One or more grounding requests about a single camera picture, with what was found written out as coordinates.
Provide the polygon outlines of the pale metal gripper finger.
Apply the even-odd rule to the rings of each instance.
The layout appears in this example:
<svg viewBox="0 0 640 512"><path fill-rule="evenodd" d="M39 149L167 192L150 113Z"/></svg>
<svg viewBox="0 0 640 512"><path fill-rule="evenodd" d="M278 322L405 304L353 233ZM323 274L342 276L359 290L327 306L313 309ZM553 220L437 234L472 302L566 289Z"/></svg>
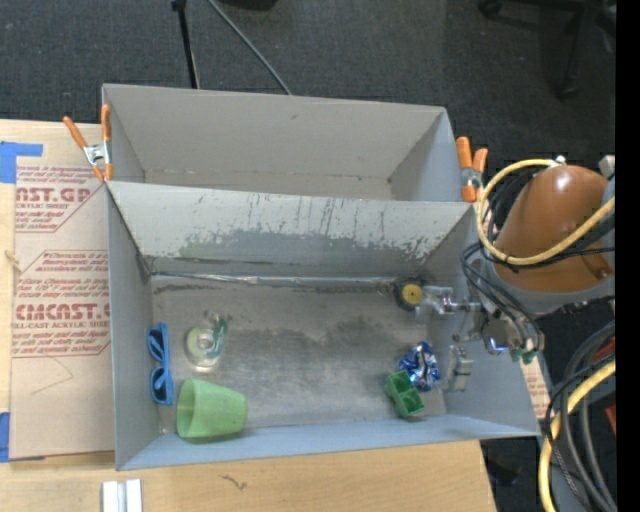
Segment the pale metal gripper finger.
<svg viewBox="0 0 640 512"><path fill-rule="evenodd" d="M448 365L446 373L446 389L449 392L464 392L474 367L473 349L479 337L456 338L448 348Z"/></svg>
<svg viewBox="0 0 640 512"><path fill-rule="evenodd" d="M423 286L422 299L417 306L417 320L428 321L432 315L445 317L456 313L477 313L481 303L468 297L456 299L451 287Z"/></svg>

